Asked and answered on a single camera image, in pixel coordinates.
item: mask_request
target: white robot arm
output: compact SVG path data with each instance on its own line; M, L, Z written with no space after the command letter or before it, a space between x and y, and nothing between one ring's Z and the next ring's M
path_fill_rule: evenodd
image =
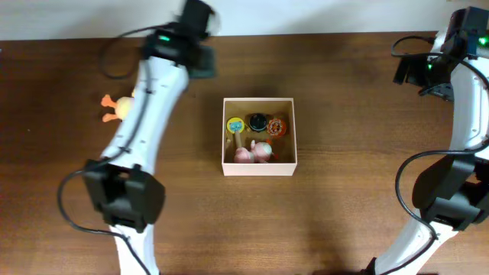
M131 146L126 149L128 152L110 164L128 169L134 165L139 165L141 171L153 175L160 140L176 101L188 85L189 75L185 66L175 65L172 60L150 57L148 61L141 62L148 62L152 75L151 87L153 87L151 94L148 95L150 98L145 109L144 120L141 122ZM145 66L141 64L135 88L133 109L119 126L110 145L102 153L102 158L118 153L134 129L138 114L143 111L146 75ZM134 251L151 275L159 274L160 271L154 258L153 225L147 225L142 233L124 225L111 226L110 230L127 236ZM144 274L141 265L131 255L124 241L116 238L115 243L117 244L121 275Z
M189 78L214 75L212 49L199 44L209 36L211 15L215 13L207 4L186 0L177 22L126 33L153 30L141 48L132 110L102 159L88 160L83 170L71 173L58 188L60 212L73 228L115 237L122 275L160 274L153 239L165 188L153 177L155 162L168 119ZM63 188L77 175L83 175L92 204L110 231L81 227L64 210Z
M487 38L480 37L485 36L487 15L487 11L477 8L467 8L454 13L449 29L437 34L432 53L447 52L457 58L464 58L465 62L484 76L489 76L489 59L481 54L484 53ZM466 28L473 31L475 24L479 33L464 33ZM477 41L477 46L472 47L477 58L471 55L471 46L474 46L474 37L471 36ZM462 46L462 41L471 45ZM489 134L489 101L485 85L487 81L481 80L466 66L450 63L450 60L443 57L414 60L409 67L404 68L407 74L406 81L423 86L420 95L432 94L454 102L450 150L482 148ZM415 207L420 208L416 210L416 215L435 229L438 239L427 246L432 240L432 232L411 218L389 250L378 259L373 259L365 272L373 275L417 274L445 241L456 236L471 223L482 222L489 210L489 182L485 178L489 168L487 160L489 149L486 148L472 156L444 157L425 170L416 181L413 203ZM466 179L474 172L481 182L466 183Z

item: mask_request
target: yellow lollipop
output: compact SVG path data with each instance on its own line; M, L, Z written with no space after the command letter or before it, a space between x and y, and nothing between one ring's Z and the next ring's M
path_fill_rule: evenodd
M236 147L241 148L241 137L239 133L245 129L245 122L240 118L230 118L226 123L226 128L235 135Z

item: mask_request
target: wood grain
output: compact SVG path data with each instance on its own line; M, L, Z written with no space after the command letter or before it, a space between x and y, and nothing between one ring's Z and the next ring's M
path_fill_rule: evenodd
M447 148L452 105L392 83L390 44L405 34L219 37L219 77L191 83L171 117L157 173L167 204L156 226L165 274L327 274L360 270L393 242L408 216L393 180L421 150ZM99 100L129 95L133 79L96 68L104 40L0 42L0 273L117 274L111 238L82 234L60 217L60 179L99 156L118 123ZM139 40L124 40L112 68L126 70ZM428 50L414 44L412 51ZM224 97L291 97L299 166L292 177L224 177ZM419 172L403 178L410 197ZM105 228L85 187L66 190L68 211ZM446 244L423 272L489 273L489 223Z

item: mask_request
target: orange toy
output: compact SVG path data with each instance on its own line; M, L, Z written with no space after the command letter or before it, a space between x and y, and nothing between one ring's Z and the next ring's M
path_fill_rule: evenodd
M100 102L100 104L103 107L111 107L115 111L115 114L105 114L102 117L103 122L107 122L115 119L124 120L128 116L129 111L131 111L132 109L132 106L134 104L134 98L122 97L117 102L113 102L112 99L110 98L110 95L105 95L104 98L102 99L102 102Z

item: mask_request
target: cardboard box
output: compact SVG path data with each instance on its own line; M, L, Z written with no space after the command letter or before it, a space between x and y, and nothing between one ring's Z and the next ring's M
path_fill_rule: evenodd
M254 113L283 119L287 125L287 132L283 137L276 139L270 138L266 131L257 133L245 130L241 132L243 147L250 150L252 140L261 142L269 139L276 157L272 157L268 163L234 163L235 136L227 131L226 123L232 117L239 117L248 125L249 116ZM292 176L297 167L295 123L293 99L224 99L222 112L222 171L224 176Z

